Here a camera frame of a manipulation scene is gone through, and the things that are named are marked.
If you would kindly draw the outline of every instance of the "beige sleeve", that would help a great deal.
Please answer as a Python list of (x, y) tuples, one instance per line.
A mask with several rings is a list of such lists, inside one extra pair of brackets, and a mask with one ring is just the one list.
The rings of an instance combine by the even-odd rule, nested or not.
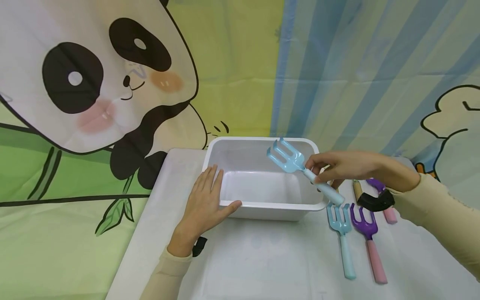
[(395, 208), (403, 219), (433, 234), (480, 282), (480, 211), (453, 198), (432, 176), (420, 176), (418, 186), (409, 192), (390, 189)]
[(191, 254), (176, 257), (165, 248), (140, 300), (177, 300), (181, 281), (191, 262)]

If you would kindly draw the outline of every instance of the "white plastic bin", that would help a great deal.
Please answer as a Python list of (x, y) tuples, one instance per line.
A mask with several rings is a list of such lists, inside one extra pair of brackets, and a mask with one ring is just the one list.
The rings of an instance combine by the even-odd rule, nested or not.
[[(217, 164), (225, 174), (220, 206), (235, 200), (243, 202), (231, 217), (299, 221), (309, 211), (325, 208), (328, 200), (301, 173), (285, 173), (267, 156), (276, 138), (218, 137), (205, 157), (203, 170)], [(308, 139), (285, 138), (308, 159), (318, 153)]]

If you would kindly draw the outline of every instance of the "cartoon character outline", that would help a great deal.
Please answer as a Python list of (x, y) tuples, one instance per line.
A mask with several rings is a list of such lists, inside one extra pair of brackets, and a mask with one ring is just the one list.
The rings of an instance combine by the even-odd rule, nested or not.
[(417, 163), (417, 171), (441, 181), (466, 204), (476, 205), (469, 203), (475, 197), (468, 179), (480, 166), (475, 144), (480, 137), (480, 86), (464, 84), (449, 89), (436, 101), (435, 112), (425, 116), (420, 125), (443, 141), (433, 170), (426, 172), (424, 165)]

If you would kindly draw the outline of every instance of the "light blue rake handle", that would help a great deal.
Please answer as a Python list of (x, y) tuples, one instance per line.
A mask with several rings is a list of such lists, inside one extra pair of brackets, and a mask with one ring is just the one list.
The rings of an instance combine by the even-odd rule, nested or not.
[(357, 278), (357, 274), (355, 274), (355, 268), (353, 267), (347, 237), (344, 235), (340, 235), (340, 248), (342, 249), (343, 273), (345, 273), (345, 278), (353, 280)]
[(337, 193), (328, 183), (315, 183), (315, 175), (312, 171), (305, 168), (302, 170), (303, 174), (307, 176), (311, 183), (315, 184), (315, 186), (322, 192), (324, 195), (330, 200), (331, 203), (335, 204), (336, 206), (340, 206), (344, 201), (345, 198)]

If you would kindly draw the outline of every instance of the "white tablecloth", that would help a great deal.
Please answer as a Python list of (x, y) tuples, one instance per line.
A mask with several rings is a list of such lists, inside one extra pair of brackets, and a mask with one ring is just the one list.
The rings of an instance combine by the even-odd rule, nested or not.
[[(169, 152), (112, 283), (107, 300), (139, 299), (183, 214), (205, 151)], [(375, 190), (362, 182), (364, 192)], [(348, 202), (350, 181), (340, 187)], [(376, 213), (373, 239), (388, 284), (373, 279), (365, 238), (347, 234), (357, 279), (344, 278), (338, 234), (326, 211), (298, 222), (228, 219), (203, 236), (208, 242), (184, 278), (179, 300), (479, 299), (480, 284), (423, 228), (389, 225)]]

